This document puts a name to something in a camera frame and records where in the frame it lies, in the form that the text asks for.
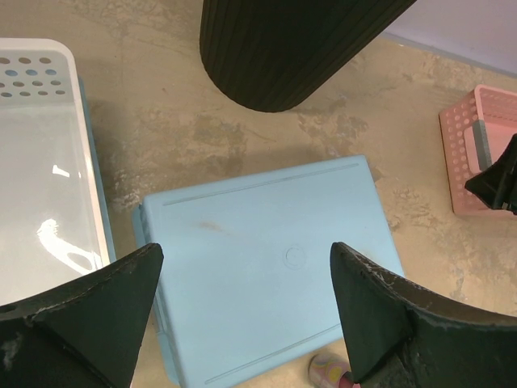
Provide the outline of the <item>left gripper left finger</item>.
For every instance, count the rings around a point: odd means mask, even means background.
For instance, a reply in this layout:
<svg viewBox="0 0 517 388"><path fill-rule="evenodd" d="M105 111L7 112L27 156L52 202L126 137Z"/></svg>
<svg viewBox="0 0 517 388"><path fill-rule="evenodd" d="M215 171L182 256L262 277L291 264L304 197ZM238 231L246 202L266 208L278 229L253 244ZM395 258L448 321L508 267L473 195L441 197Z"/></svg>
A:
<svg viewBox="0 0 517 388"><path fill-rule="evenodd" d="M1 308L3 387L129 387L162 269L149 243Z"/></svg>

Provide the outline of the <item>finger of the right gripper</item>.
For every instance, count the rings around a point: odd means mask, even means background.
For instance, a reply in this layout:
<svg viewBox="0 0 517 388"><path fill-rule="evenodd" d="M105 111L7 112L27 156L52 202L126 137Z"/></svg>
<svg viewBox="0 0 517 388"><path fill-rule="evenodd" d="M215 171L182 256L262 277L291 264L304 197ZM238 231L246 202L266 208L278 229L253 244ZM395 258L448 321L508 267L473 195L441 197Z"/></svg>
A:
<svg viewBox="0 0 517 388"><path fill-rule="evenodd" d="M516 214L516 135L500 158L485 171L467 180L465 189L492 210Z"/></svg>

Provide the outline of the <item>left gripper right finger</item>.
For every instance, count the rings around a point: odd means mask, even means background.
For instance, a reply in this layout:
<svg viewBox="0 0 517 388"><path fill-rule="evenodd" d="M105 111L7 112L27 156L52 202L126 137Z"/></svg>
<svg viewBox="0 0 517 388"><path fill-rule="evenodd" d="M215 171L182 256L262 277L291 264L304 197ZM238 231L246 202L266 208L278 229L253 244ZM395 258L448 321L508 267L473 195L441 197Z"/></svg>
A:
<svg viewBox="0 0 517 388"><path fill-rule="evenodd" d="M516 319L414 283L343 242L330 272L351 379L362 387L514 387Z"/></svg>

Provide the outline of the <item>pink perforated plastic basket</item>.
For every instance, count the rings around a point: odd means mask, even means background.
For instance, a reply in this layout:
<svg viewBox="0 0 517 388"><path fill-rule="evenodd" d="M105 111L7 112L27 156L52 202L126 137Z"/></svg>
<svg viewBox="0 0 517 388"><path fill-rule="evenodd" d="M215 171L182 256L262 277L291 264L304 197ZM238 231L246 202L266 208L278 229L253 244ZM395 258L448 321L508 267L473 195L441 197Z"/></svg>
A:
<svg viewBox="0 0 517 388"><path fill-rule="evenodd" d="M489 209L464 184L481 173L473 126L485 126L490 159L496 162L516 134L516 93L478 85L442 110L439 124L453 212L458 216L512 217L508 211Z"/></svg>

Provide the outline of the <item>blue perforated plastic basket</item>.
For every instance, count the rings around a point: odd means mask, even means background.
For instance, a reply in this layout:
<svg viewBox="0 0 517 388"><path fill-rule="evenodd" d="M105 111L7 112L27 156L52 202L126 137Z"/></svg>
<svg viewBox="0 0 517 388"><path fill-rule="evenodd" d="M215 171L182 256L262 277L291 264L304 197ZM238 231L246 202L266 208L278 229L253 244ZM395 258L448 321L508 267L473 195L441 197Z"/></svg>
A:
<svg viewBox="0 0 517 388"><path fill-rule="evenodd" d="M236 386L340 339L334 243L403 272L362 155L154 193L132 224L162 248L153 310L182 387Z"/></svg>

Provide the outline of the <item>large black plastic bucket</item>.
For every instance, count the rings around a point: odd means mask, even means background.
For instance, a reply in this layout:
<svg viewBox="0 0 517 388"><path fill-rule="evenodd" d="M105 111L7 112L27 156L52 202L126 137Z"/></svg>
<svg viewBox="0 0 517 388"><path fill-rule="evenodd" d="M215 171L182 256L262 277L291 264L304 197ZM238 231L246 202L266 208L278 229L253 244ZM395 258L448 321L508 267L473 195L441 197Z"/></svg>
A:
<svg viewBox="0 0 517 388"><path fill-rule="evenodd" d="M283 112L306 100L412 4L206 1L201 61L215 86L235 103L259 112Z"/></svg>

